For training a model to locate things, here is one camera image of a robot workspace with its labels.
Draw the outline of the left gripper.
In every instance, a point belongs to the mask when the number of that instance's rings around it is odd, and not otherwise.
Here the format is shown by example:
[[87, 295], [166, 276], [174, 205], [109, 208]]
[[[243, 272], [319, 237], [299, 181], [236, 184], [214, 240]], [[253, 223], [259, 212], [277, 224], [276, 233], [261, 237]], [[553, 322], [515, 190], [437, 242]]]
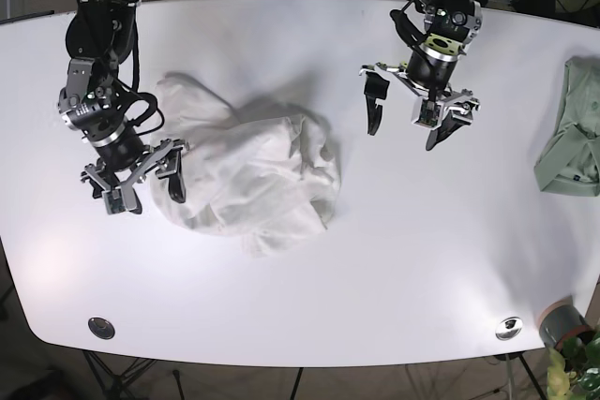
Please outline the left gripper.
[[398, 35], [410, 48], [409, 62], [398, 67], [385, 63], [362, 65], [365, 76], [364, 96], [367, 104], [367, 133], [374, 136], [383, 118], [390, 81], [377, 70], [398, 77], [415, 95], [412, 122], [429, 132], [426, 150], [447, 140], [463, 126], [473, 123], [480, 102], [467, 89], [455, 91], [450, 79], [458, 61], [482, 28], [479, 11], [433, 11], [426, 15], [427, 30], [420, 31], [404, 11], [398, 14]]

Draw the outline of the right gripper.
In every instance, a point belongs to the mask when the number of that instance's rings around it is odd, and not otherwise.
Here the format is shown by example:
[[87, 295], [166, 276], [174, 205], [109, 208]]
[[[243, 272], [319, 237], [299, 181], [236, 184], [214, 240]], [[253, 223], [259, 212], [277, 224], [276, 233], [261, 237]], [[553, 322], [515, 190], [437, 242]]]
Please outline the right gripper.
[[[71, 61], [58, 111], [65, 124], [82, 132], [83, 140], [98, 154], [95, 164], [84, 167], [81, 181], [92, 186], [92, 197], [103, 200], [108, 215], [143, 212], [134, 185], [150, 170], [167, 181], [171, 200], [186, 202], [182, 162], [188, 144], [165, 139], [150, 147], [136, 132], [158, 112], [155, 96], [126, 88], [100, 61]], [[123, 170], [132, 171], [125, 181], [117, 177]]]

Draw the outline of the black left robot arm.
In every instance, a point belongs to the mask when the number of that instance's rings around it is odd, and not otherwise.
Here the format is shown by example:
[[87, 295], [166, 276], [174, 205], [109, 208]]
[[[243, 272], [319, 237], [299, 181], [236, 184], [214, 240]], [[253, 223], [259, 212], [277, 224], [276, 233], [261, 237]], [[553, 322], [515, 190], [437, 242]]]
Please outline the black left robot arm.
[[397, 35], [412, 51], [397, 67], [385, 63], [364, 65], [367, 133], [373, 136], [383, 118], [389, 73], [415, 95], [412, 123], [428, 130], [426, 149], [447, 140], [473, 123], [480, 101], [469, 89], [456, 91], [451, 76], [458, 61], [483, 27], [482, 7], [488, 0], [409, 0], [390, 11]]

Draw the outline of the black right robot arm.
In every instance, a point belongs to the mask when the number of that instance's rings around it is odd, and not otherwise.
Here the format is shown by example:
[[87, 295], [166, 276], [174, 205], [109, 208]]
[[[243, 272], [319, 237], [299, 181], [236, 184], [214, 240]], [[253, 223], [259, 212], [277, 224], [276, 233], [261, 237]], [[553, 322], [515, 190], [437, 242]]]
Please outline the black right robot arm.
[[57, 109], [67, 127], [81, 132], [97, 152], [97, 161], [84, 167], [82, 182], [110, 215], [142, 212], [134, 186], [149, 173], [166, 181], [173, 201], [184, 203], [186, 142], [166, 139], [150, 146], [137, 130], [162, 114], [157, 98], [139, 89], [136, 9], [141, 0], [76, 2], [66, 33], [67, 83]]

